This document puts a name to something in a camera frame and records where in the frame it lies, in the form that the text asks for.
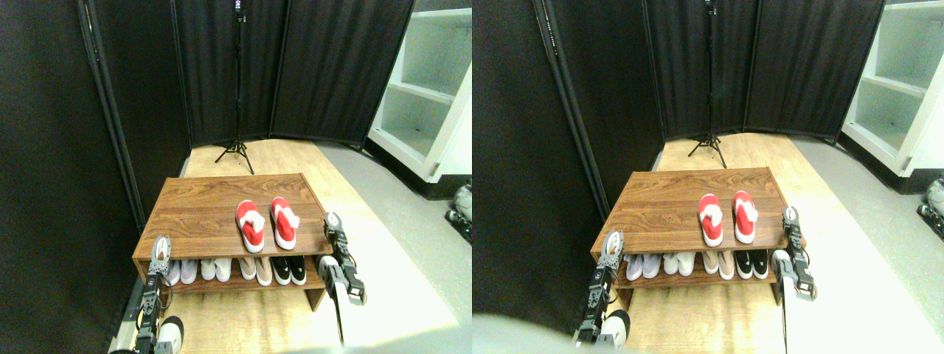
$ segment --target beige shoe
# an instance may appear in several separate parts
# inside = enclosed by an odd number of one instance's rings
[[[269,286],[272,283],[272,264],[268,257],[259,257],[253,259],[256,261],[256,280],[261,286]]]
[[[708,274],[717,272],[717,251],[701,252],[701,260],[705,263],[705,272]]]
[[[731,280],[734,278],[734,253],[732,251],[721,252],[721,257],[718,257],[718,269],[721,273],[721,278],[725,280]]]
[[[256,277],[256,261],[252,258],[239,258],[239,271],[243,279],[252,280]]]

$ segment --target wooden shoe rack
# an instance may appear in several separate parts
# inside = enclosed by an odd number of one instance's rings
[[[272,199],[276,196],[287,199],[295,215],[301,219],[295,232],[295,248],[291,250],[276,245],[269,215]],[[266,218],[265,241],[259,253],[249,253],[245,249],[242,233],[236,224],[236,207],[246,199],[255,202],[259,213]],[[261,286],[254,278],[245,280],[235,259],[330,254],[331,244],[325,237],[324,220],[325,209],[302,174],[167,178],[132,260],[144,280],[155,238],[168,236],[172,247],[171,260],[234,259],[227,282],[215,278],[204,280],[198,269],[193,283],[178,282],[174,285],[175,293],[304,290],[314,311],[325,294],[325,283],[318,277],[314,257],[305,258],[305,284],[289,282],[288,285],[279,285],[273,278],[268,286]]]
[[[759,213],[755,223],[754,242],[742,244],[734,238],[733,199],[737,191],[745,191],[754,200]],[[722,218],[723,242],[716,247],[705,244],[698,218],[699,202],[705,194],[714,194],[724,212]],[[635,172],[616,201],[613,211],[591,248],[598,258],[603,239],[610,230],[623,231],[623,254],[676,253],[748,250],[786,247],[783,211],[786,200],[770,173],[769,168],[725,169],[707,171]],[[668,275],[660,263],[655,278],[626,279],[626,262],[620,263],[619,280],[615,286],[625,308],[632,301],[637,288],[675,287],[711,284],[768,283],[779,304],[779,284],[772,271],[767,278],[742,279],[737,274],[731,280],[719,273],[704,270],[701,254],[695,258],[695,269],[688,277],[676,273]]]

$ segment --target black sneaker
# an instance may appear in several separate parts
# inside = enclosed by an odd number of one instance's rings
[[[289,283],[289,278],[292,277],[291,271],[289,271],[289,261],[288,257],[273,257],[272,258],[272,273],[276,275],[276,281],[279,285],[286,285]]]
[[[742,279],[750,278],[751,262],[749,251],[734,251],[734,262],[737,263],[737,275]]]
[[[286,257],[289,259],[289,269],[292,271],[292,282],[297,285],[305,283],[305,256]]]
[[[767,250],[755,249],[750,252],[750,263],[754,266],[754,276],[767,278]]]

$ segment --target white cabinet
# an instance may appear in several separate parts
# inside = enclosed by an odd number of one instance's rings
[[[472,174],[471,8],[413,14],[367,136],[427,183]]]
[[[944,1],[885,6],[842,131],[899,177],[944,168]]]

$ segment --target light stand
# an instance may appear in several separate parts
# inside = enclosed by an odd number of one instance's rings
[[[715,91],[715,85],[712,79],[713,73],[715,72],[714,64],[712,62],[712,55],[715,53],[711,42],[712,42],[712,16],[717,15],[717,10],[713,4],[713,0],[705,0],[705,7],[708,8],[708,134],[705,134],[704,137],[699,140],[699,144],[692,149],[692,152],[688,153],[688,157],[692,157],[692,154],[695,153],[699,147],[711,147],[717,151],[717,155],[721,157],[721,165],[724,168],[728,168],[728,164],[724,162],[724,155],[721,154],[721,148],[717,145],[721,143],[721,140],[715,134],[715,118],[713,117],[712,106],[714,106],[714,99],[712,93]]]
[[[249,165],[249,173],[255,175],[256,172],[252,170],[252,162],[249,162],[249,156],[245,153],[245,144],[243,143],[243,135],[240,130],[240,121],[243,120],[243,23],[245,22],[245,16],[243,15],[243,9],[240,6],[240,0],[236,0],[236,140],[232,141],[227,145],[226,151],[223,151],[220,154],[219,158],[216,158],[216,162],[219,162],[226,153],[237,153],[242,155],[245,158],[245,163]]]

